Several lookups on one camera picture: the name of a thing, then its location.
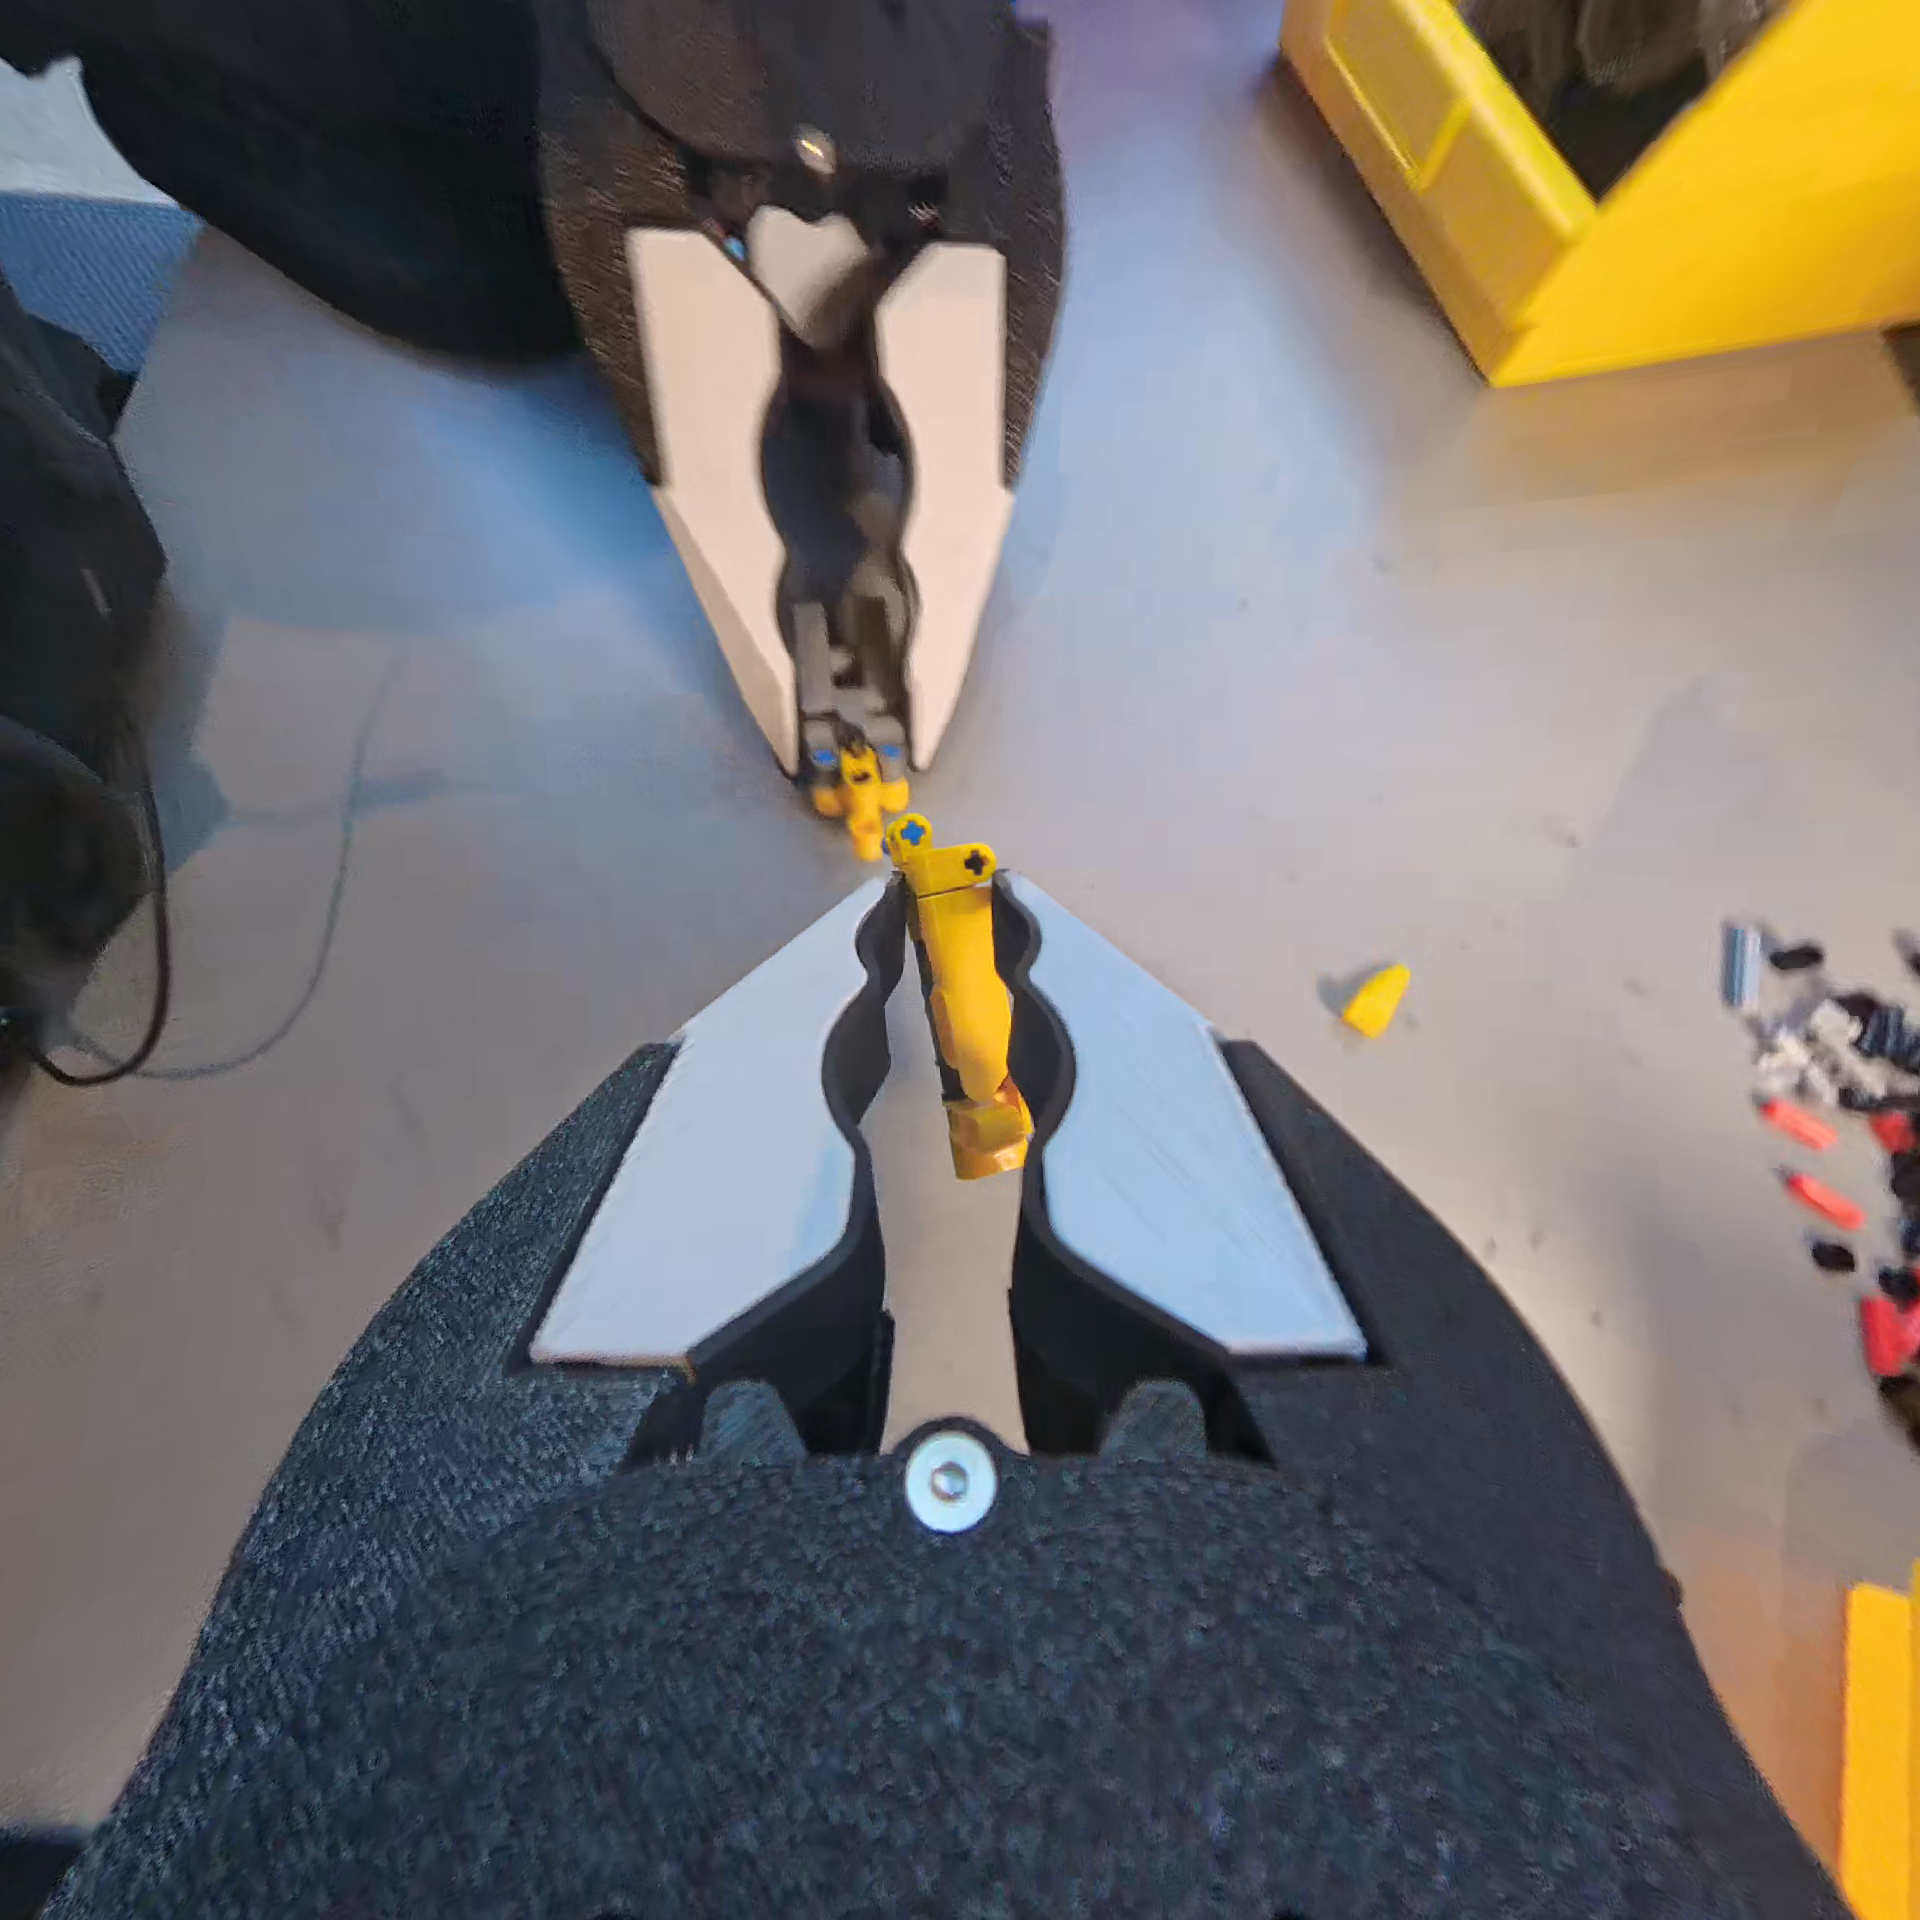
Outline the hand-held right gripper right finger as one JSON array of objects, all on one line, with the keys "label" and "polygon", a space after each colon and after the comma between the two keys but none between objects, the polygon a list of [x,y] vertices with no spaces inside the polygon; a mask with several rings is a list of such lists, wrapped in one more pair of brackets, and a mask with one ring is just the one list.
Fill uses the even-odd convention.
[{"label": "hand-held right gripper right finger", "polygon": [[1054,1240],[1229,1360],[1365,1360],[1366,1337],[1211,1023],[1031,877],[1026,973],[1071,1069],[1043,1145]]}]

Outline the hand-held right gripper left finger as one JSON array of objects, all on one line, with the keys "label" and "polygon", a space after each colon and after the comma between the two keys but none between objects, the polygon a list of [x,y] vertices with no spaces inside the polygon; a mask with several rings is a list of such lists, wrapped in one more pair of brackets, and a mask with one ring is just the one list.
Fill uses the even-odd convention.
[{"label": "hand-held right gripper left finger", "polygon": [[688,1019],[560,1268],[530,1360],[700,1369],[844,1240],[858,1153],[831,1116],[827,1042],[870,984],[850,896]]}]

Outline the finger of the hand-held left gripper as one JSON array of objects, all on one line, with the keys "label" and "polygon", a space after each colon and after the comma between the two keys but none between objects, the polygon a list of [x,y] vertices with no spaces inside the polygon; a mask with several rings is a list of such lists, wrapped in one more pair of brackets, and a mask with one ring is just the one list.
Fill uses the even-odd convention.
[{"label": "finger of the hand-held left gripper", "polygon": [[919,772],[934,761],[965,691],[1015,507],[1000,468],[1004,296],[999,252],[934,243],[874,319],[878,378],[907,467],[899,553],[917,613],[903,691]]},{"label": "finger of the hand-held left gripper", "polygon": [[760,473],[781,378],[778,314],[703,232],[629,229],[626,260],[656,432],[656,507],[740,701],[794,777],[797,668],[778,604],[787,547]]}]

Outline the grey and yellow brick assembly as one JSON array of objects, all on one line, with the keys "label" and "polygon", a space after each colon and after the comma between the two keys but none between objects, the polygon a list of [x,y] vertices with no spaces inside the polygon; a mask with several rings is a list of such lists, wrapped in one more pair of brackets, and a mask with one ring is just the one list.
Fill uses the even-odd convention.
[{"label": "grey and yellow brick assembly", "polygon": [[800,604],[794,656],[800,695],[800,772],[807,794],[807,751],[858,738],[903,754],[910,784],[904,684],[896,617],[880,593],[848,588],[836,608]]}]

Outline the yellow tracked brick vehicle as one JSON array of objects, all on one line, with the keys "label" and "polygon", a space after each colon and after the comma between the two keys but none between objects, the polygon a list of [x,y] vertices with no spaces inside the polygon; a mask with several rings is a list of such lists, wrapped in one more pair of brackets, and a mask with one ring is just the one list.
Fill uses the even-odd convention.
[{"label": "yellow tracked brick vehicle", "polygon": [[1483,53],[1602,199],[1783,3],[1458,3]]}]

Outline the yellow plastic parts bin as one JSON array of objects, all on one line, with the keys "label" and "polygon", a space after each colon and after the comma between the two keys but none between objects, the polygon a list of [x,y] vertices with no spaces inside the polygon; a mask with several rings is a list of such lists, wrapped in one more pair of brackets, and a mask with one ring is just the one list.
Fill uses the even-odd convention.
[{"label": "yellow plastic parts bin", "polygon": [[1840,1890],[1859,1919],[1918,1915],[1918,1569],[1845,1603]]}]

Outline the person's left forearm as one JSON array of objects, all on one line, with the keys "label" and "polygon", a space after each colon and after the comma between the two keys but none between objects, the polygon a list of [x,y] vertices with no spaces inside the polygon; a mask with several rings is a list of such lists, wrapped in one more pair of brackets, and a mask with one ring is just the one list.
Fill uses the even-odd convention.
[{"label": "person's left forearm", "polygon": [[118,159],[384,339],[538,361],[581,336],[543,232],[518,3],[5,3]]}]

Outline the grey desk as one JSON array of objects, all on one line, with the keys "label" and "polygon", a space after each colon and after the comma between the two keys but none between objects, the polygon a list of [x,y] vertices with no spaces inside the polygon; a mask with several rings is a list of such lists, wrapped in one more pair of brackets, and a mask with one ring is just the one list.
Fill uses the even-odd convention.
[{"label": "grey desk", "polygon": [[[1256,1040],[1499,1280],[1836,1858],[1915,1456],[1807,1264],[1726,922],[1910,996],[1915,411],[1876,340],[1486,391],[1280,5],[1044,5],[1056,353],[917,802]],[[158,1068],[5,1114],[5,1824],[90,1827],[413,1264],[859,877],[606,396],[205,234],[120,447],[171,557]],[[1411,970],[1379,1039],[1336,1013]]]}]

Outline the grey fabric seat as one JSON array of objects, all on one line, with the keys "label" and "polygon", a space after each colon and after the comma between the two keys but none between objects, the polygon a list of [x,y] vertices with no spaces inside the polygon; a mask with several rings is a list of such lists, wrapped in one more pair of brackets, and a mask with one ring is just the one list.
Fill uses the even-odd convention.
[{"label": "grey fabric seat", "polygon": [[20,305],[138,376],[200,221],[109,144],[77,61],[3,69],[3,265]]}]

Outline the pile of small brick pins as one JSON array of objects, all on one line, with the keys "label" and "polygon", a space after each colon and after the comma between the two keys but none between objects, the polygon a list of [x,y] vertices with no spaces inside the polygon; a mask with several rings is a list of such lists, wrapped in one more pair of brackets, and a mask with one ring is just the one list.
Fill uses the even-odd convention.
[{"label": "pile of small brick pins", "polygon": [[1747,1109],[1807,1264],[1846,1300],[1888,1428],[1918,1451],[1915,1003],[1838,980],[1828,948],[1718,929],[1718,1002],[1748,1052]]}]

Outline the person's black hoodie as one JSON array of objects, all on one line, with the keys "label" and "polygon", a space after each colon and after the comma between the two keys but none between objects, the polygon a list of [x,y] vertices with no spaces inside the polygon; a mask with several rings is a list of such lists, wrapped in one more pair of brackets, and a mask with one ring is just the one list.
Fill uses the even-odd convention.
[{"label": "person's black hoodie", "polygon": [[[165,556],[112,443],[133,378],[3,287],[5,1072],[104,1088],[152,1057],[173,939],[142,692]],[[151,907],[152,999],[109,1066],[52,1057],[112,936]]]}]

